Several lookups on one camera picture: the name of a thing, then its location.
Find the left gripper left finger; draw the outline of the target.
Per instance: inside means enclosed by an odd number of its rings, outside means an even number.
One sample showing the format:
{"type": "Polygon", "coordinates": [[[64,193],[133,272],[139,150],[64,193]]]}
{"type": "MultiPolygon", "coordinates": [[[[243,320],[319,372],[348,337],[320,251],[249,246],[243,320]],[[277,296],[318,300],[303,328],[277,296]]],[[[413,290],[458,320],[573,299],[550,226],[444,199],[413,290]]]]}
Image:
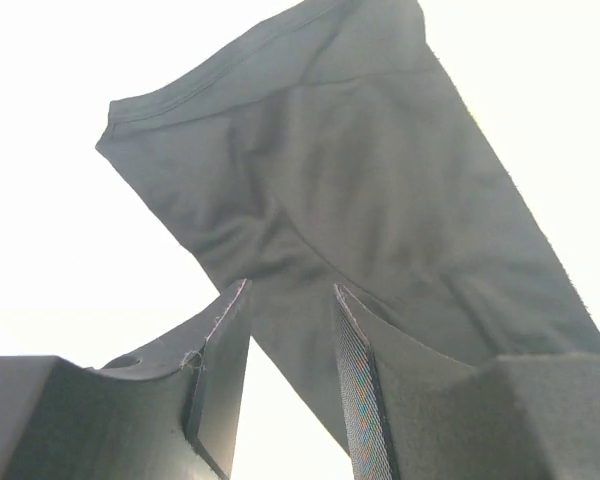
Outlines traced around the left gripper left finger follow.
{"type": "Polygon", "coordinates": [[[0,479],[227,479],[250,284],[100,369],[0,356],[0,479]]]}

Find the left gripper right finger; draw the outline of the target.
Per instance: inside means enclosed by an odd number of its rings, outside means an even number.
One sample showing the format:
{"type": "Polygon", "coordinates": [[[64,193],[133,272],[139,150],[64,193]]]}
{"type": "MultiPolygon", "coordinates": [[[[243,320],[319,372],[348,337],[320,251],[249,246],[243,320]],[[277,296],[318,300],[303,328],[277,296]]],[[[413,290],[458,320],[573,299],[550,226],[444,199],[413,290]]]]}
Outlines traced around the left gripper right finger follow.
{"type": "Polygon", "coordinates": [[[358,479],[600,479],[600,355],[449,358],[333,289],[358,479]]]}

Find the black t-shirt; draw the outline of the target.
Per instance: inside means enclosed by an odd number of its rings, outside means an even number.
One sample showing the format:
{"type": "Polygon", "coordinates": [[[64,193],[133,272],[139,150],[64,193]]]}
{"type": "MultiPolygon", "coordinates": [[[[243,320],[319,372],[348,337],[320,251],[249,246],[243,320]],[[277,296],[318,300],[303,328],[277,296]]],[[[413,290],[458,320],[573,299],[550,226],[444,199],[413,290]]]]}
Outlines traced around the black t-shirt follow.
{"type": "Polygon", "coordinates": [[[341,285],[427,352],[600,354],[600,332],[426,40],[415,1],[304,1],[165,87],[97,151],[340,446],[341,285]]]}

